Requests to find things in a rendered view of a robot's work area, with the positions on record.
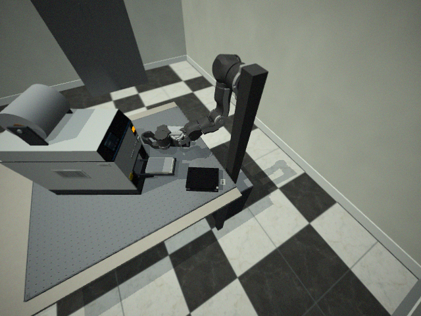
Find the grey cylinder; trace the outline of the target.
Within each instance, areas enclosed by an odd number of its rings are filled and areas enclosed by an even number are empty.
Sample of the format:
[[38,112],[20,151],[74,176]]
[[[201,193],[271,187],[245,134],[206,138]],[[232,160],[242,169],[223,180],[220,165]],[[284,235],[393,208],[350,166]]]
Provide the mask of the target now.
[[[0,126],[28,126],[46,140],[69,111],[70,104],[63,94],[43,85],[33,84],[0,112]],[[14,134],[16,136],[16,134]]]

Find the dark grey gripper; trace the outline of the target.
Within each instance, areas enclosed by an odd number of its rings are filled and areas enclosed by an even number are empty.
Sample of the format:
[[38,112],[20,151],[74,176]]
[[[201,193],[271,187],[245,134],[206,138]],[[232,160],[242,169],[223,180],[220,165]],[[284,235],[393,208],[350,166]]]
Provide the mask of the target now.
[[[170,147],[171,137],[174,136],[175,138],[179,138],[181,136],[181,132],[171,132],[169,131],[167,125],[161,125],[157,127],[155,134],[151,131],[146,131],[141,135],[141,139],[143,140],[144,144],[150,145],[152,148],[155,149],[162,149],[166,150]],[[149,138],[156,140],[156,142],[152,142]]]

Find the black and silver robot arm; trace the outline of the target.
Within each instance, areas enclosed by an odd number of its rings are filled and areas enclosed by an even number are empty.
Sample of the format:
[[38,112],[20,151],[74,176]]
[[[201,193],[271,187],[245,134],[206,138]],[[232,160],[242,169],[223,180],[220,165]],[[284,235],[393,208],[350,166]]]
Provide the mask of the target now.
[[256,64],[254,62],[247,64],[240,62],[241,59],[238,55],[217,55],[212,64],[212,74],[216,79],[214,92],[216,108],[209,113],[209,116],[189,122],[183,128],[175,130],[174,132],[181,132],[179,138],[172,136],[175,146],[182,147],[184,144],[190,142],[190,140],[195,141],[203,134],[216,132],[226,124],[226,118],[230,111],[232,92],[235,93],[235,99],[237,100],[241,68]]

